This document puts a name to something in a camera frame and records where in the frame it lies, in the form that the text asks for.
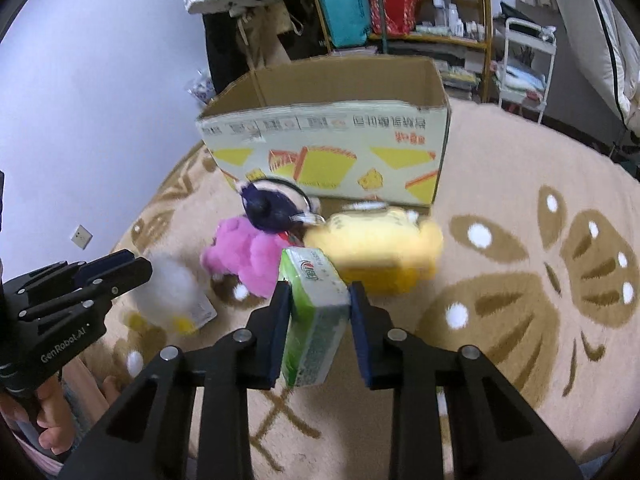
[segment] carpet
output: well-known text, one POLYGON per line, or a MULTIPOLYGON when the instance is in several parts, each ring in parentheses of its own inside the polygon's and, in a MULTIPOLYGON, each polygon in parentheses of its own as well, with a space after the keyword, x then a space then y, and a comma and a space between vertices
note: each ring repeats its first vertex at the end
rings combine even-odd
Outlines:
MULTIPOLYGON (((198 264, 218 221, 241 212, 200 144, 115 248, 174 254, 207 287, 218 318, 170 341, 185 350, 244 326, 259 303, 211 290, 198 264)), ((493 105, 452 101, 432 215, 445 237, 436 277, 371 303, 430 344, 481 348, 576 460, 610 451, 640 408, 638 183, 549 128, 493 105)), ((110 351, 127 338, 121 318, 134 308, 120 298, 106 336, 85 355, 98 378, 122 372, 110 351)), ((191 450, 201 402, 199 392, 191 450)), ((248 404, 258 480, 386 478, 392 393, 363 386, 349 332, 325 384, 292 391, 279 380, 270 392, 249 392, 248 404)), ((445 422, 446 410, 441 416, 445 422)))

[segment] blue gripper pad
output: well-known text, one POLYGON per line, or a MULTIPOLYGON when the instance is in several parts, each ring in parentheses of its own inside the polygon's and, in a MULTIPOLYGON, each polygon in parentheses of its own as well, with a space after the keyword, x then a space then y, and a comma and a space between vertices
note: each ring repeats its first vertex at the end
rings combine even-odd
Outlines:
POLYGON ((351 331, 353 332, 353 345, 356 350, 358 359, 358 368, 360 376, 364 380, 367 388, 371 387, 371 362, 370 347, 367 341, 367 330, 364 322, 364 314, 362 313, 362 294, 356 285, 350 285, 349 294, 351 295, 351 331))
POLYGON ((100 276, 108 270, 115 269, 116 267, 132 262, 135 259, 135 254, 123 249, 117 253, 108 254, 94 262, 84 264, 78 269, 78 272, 76 272, 76 275, 74 276, 74 285, 78 288, 86 286, 93 280, 94 276, 100 276))
POLYGON ((386 334, 394 326, 391 316, 373 306, 360 282, 349 287, 351 295, 351 331, 360 375, 367 388, 395 388, 401 381, 400 357, 385 343, 386 334))
POLYGON ((271 366, 268 373, 272 388, 276 385, 276 380, 280 376, 282 357, 284 355, 284 343, 287 339, 289 317, 293 308, 293 295, 289 283, 278 282, 273 300, 278 301, 278 313, 273 329, 273 337, 271 338, 271 366))

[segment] metal rack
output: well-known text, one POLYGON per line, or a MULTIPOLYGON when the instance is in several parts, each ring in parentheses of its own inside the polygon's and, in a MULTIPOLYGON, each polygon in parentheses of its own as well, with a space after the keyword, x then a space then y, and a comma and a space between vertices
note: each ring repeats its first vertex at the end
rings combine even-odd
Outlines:
POLYGON ((530 36, 528 34, 523 34, 522 32, 518 32, 511 28, 511 25, 517 25, 519 27, 527 27, 530 30, 534 31, 536 34, 540 34, 542 32, 542 27, 535 23, 526 22, 524 20, 519 20, 517 18, 509 18, 504 27, 504 59, 502 60, 502 77, 497 80, 499 99, 498 106, 502 107, 502 101, 507 101, 510 103, 516 103, 520 106, 524 106, 529 110, 538 113, 538 124, 542 124, 542 117, 545 113, 546 108, 546 98, 549 95, 549 87, 551 86, 551 76, 554 72, 554 63, 556 60, 556 37, 551 32, 548 32, 549 41, 545 41, 535 36, 530 36), (532 101, 527 97, 527 93, 525 91, 513 90, 510 89, 506 84, 507 77, 507 66, 509 59, 509 44, 517 43, 520 45, 525 45, 533 50, 544 52, 545 54, 549 54, 551 56, 551 63, 549 64, 548 72, 546 73, 545 78, 545 93, 540 100, 540 102, 532 101))
MULTIPOLYGON (((322 34, 324 35, 325 45, 327 50, 332 51, 332 42, 327 29, 326 20, 322 13, 322 7, 319 0, 314 0, 316 9, 318 10, 318 16, 320 18, 320 25, 322 27, 322 34)), ((405 34, 402 36, 389 36, 386 31, 385 13, 384 13, 384 1, 378 0, 378 7, 381 9, 380 18, 382 26, 382 34, 370 34, 370 40, 382 40, 382 52, 388 53, 388 41, 389 40, 404 40, 404 41, 424 41, 427 43, 445 43, 465 46, 475 50, 481 50, 484 52, 484 66, 482 69, 482 102, 486 102, 489 97, 489 87, 491 81, 490 65, 491 65, 491 46, 493 37, 493 25, 491 17, 491 0, 478 0, 476 2, 464 1, 466 6, 476 7, 479 11, 480 24, 484 25, 484 41, 468 40, 466 38, 452 38, 448 36, 435 36, 431 34, 405 34)))

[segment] teal bag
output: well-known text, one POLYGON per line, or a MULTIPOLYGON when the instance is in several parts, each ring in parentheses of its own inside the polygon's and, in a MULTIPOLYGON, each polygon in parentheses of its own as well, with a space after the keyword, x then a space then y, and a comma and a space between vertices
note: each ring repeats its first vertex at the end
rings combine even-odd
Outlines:
POLYGON ((320 0, 332 43, 362 46, 371 31, 369 0, 320 0))

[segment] yellow plush toy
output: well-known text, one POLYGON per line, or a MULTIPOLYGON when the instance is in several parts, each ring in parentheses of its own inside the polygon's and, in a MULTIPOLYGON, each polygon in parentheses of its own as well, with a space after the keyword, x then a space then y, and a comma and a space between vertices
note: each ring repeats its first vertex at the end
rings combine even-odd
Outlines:
POLYGON ((310 228, 304 243, 320 249, 346 283, 363 282, 374 294, 397 294, 434 275, 443 238, 434 221, 390 207, 332 215, 310 228))

